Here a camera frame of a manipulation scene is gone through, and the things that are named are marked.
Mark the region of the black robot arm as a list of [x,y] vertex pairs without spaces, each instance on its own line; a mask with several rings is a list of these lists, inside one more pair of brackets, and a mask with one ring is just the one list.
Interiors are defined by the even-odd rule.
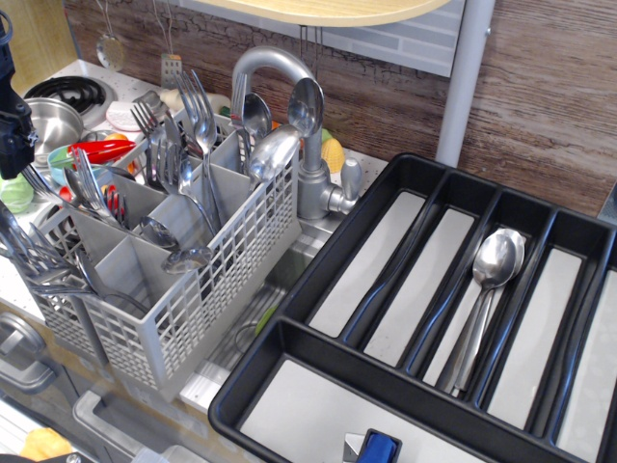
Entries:
[[32,111],[12,87],[15,73],[10,40],[13,25],[1,12],[1,178],[16,178],[35,159],[37,132]]

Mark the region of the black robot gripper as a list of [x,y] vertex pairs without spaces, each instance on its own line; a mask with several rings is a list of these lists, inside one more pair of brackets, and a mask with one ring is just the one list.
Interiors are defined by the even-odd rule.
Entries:
[[16,178],[35,159],[36,130],[30,106],[1,82],[1,178]]

